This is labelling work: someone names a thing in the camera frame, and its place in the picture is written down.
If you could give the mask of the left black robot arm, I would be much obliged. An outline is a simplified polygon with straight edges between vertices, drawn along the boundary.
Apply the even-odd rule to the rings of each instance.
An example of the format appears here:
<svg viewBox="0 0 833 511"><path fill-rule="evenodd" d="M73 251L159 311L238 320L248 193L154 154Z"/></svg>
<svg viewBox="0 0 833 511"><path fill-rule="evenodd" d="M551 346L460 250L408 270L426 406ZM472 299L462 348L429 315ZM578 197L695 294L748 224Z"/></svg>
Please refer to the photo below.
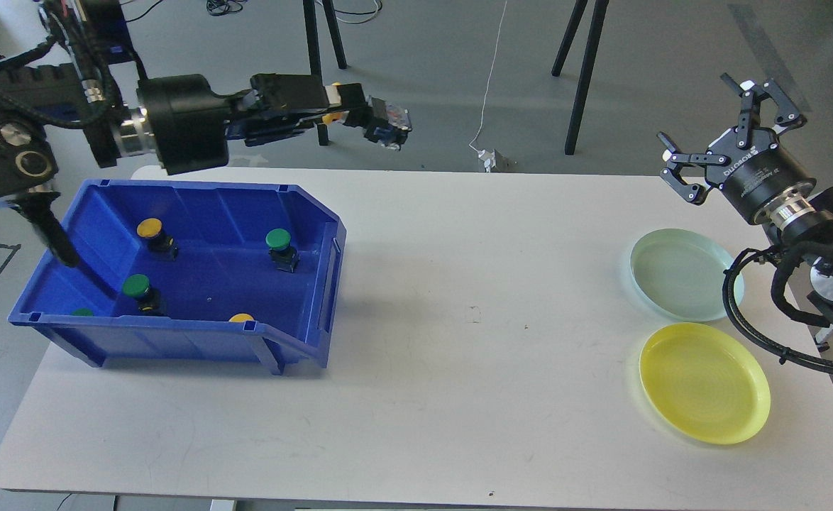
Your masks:
<svg viewBox="0 0 833 511"><path fill-rule="evenodd" d="M80 257L51 210L59 168L48 126L82 132L101 167L153 154L171 175L225 165L231 140L265 145L332 121L397 142L387 104L360 84L256 74L247 89L217 94L202 75L149 77L118 1L37 7L43 42L0 55L0 207L25 218L63 265Z"/></svg>

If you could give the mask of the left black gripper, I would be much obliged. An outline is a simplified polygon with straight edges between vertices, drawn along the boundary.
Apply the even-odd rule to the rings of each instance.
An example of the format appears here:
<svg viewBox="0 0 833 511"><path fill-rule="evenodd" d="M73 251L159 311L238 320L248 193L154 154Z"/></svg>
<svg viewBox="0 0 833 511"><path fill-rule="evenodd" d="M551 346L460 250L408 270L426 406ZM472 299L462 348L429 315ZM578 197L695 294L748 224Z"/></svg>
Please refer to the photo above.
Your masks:
<svg viewBox="0 0 833 511"><path fill-rule="evenodd" d="M254 148L303 135L327 114L371 117L358 83L323 84L317 75L260 72L249 84L251 89L223 96L199 74L138 82L158 162L168 175L225 166L228 141Z"/></svg>

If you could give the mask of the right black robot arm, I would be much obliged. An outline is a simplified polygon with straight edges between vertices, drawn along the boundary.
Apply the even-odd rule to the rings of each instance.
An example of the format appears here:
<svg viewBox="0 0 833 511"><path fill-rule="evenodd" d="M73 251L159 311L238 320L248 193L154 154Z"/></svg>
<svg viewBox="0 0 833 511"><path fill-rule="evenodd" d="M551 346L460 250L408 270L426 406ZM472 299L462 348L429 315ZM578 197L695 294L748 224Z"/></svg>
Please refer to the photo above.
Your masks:
<svg viewBox="0 0 833 511"><path fill-rule="evenodd" d="M711 191L721 192L746 223L766 233L766 249L745 249L724 272L722 305L732 326L781 363L833 375L833 361L761 333L734 297L748 264L771 264L776 271L770 298L777 310L794 322L833 329L833 187L815 193L815 178L782 147L780 137L807 119L776 81L741 84L728 74L721 78L740 100L737 122L701 154L686 154L658 133L666 149L661 177L695 206Z"/></svg>

